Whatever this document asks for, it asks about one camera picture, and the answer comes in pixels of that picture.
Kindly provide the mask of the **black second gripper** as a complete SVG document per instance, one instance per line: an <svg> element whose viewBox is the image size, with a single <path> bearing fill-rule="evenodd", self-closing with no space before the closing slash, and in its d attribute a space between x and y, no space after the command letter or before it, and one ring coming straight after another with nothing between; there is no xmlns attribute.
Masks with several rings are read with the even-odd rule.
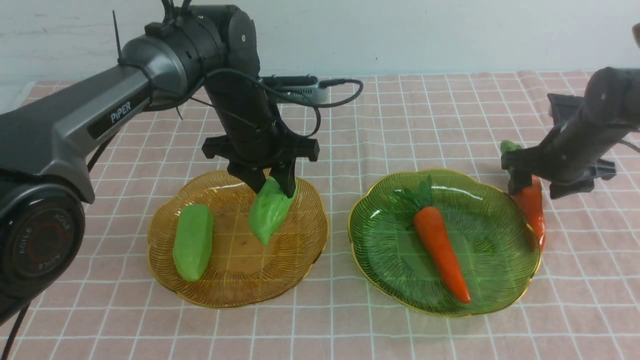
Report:
<svg viewBox="0 0 640 360"><path fill-rule="evenodd" d="M602 159L615 144L615 132L554 132L537 146L507 151L501 163L509 171L508 194L531 187L532 176L550 182L551 199L590 193L596 179L617 175L614 162Z"/></svg>

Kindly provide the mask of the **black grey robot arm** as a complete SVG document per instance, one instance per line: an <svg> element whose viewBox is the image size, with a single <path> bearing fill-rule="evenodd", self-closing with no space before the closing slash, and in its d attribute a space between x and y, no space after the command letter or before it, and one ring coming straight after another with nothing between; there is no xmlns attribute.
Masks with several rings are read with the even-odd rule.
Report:
<svg viewBox="0 0 640 360"><path fill-rule="evenodd" d="M128 41L114 67L2 114L2 323L76 257L83 205L95 200L86 157L137 114L173 109L204 88L225 133L201 150L228 160L228 173L254 192L269 169L292 196L297 159L318 159L318 141L286 127L275 100L281 93L260 80L256 27L243 10L162 4L163 21Z"/></svg>

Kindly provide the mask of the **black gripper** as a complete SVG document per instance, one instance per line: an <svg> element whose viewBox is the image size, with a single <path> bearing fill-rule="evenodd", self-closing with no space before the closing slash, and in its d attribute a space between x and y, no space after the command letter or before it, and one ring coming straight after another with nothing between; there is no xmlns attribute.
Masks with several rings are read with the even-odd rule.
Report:
<svg viewBox="0 0 640 360"><path fill-rule="evenodd" d="M270 168L270 177L288 198L293 198L297 189L296 159L315 162L319 152L316 139L286 131L235 131L208 137L202 145L206 158L228 160L228 173L247 184L255 194L266 183L263 170Z"/></svg>

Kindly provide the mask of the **black second robot arm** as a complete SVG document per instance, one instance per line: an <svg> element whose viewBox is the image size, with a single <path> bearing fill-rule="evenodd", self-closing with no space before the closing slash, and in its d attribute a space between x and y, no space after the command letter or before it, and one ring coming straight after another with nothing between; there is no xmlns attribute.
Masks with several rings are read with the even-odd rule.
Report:
<svg viewBox="0 0 640 360"><path fill-rule="evenodd" d="M553 127L537 146L501 157L510 173L508 192L520 194L538 177L550 182L551 199L594 190L596 179L617 175L603 156L640 124L640 71L606 67L595 71L583 96L549 93Z"/></svg>

